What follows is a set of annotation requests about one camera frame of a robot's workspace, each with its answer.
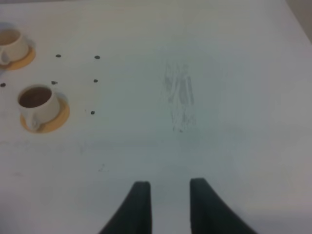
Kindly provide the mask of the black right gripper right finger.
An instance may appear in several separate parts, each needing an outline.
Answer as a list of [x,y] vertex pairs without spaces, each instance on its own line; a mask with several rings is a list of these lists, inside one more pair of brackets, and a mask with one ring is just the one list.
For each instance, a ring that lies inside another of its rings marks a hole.
[[190,222],[193,234],[254,234],[203,178],[190,181]]

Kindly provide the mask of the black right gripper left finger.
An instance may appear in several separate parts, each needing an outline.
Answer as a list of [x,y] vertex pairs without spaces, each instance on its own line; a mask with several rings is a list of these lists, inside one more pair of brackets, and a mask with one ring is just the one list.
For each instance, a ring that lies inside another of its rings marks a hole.
[[147,181],[138,181],[99,233],[151,234],[152,226],[151,185]]

